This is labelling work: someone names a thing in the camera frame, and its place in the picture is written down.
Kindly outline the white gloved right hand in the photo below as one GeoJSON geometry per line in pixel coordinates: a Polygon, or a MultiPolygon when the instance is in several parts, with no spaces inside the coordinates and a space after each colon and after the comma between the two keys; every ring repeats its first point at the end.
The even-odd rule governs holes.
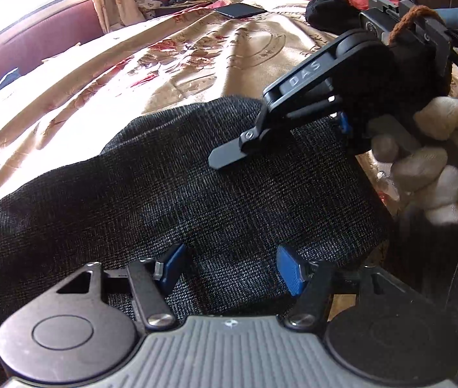
{"type": "MultiPolygon", "coordinates": [[[[446,141],[458,131],[458,98],[436,97],[413,119],[423,135],[446,141]]],[[[423,146],[408,150],[395,134],[379,132],[377,123],[369,123],[373,157],[391,165],[391,179],[407,195],[409,204],[422,210],[433,225],[458,224],[458,168],[448,163],[446,149],[423,146]]]]}

